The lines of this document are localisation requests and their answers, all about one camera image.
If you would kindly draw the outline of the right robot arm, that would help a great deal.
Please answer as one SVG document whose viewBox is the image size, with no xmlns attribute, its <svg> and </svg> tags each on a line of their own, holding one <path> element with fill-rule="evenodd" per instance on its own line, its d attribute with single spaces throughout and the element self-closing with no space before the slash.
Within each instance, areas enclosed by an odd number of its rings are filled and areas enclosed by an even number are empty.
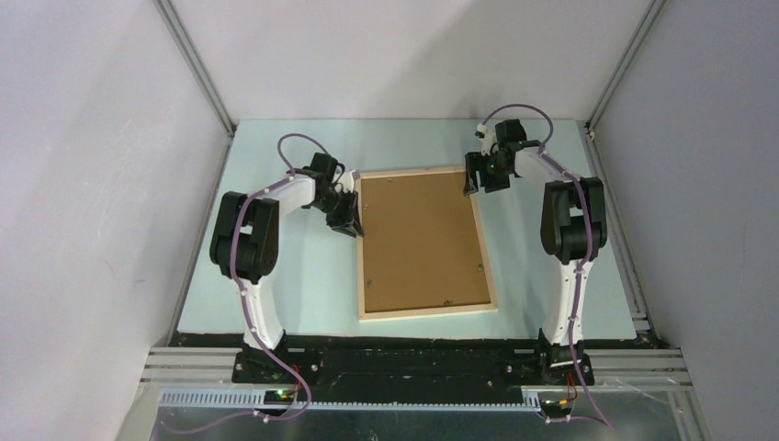
<svg viewBox="0 0 779 441">
<path fill-rule="evenodd" d="M 543 191 L 540 241 L 557 260 L 558 283 L 536 340 L 534 374 L 544 384 L 590 386 L 593 368 L 583 344 L 583 300 L 593 262 L 608 239 L 604 184 L 554 159 L 544 142 L 527 137 L 518 119 L 493 128 L 481 122 L 475 135 L 481 146 L 465 155 L 465 195 L 507 189 L 512 177 Z"/>
</svg>

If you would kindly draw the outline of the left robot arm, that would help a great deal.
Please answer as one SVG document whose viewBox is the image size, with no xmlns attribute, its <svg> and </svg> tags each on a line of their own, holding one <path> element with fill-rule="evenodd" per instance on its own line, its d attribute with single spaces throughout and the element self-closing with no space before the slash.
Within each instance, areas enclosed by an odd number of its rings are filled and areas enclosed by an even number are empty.
<svg viewBox="0 0 779 441">
<path fill-rule="evenodd" d="M 209 258 L 234 285 L 244 319 L 243 345 L 234 370 L 237 380 L 279 382 L 294 379 L 269 277 L 280 251 L 280 225 L 297 209 L 316 209 L 333 231 L 363 235 L 356 170 L 328 153 L 315 153 L 309 165 L 252 194 L 225 193 L 213 229 Z"/>
</svg>

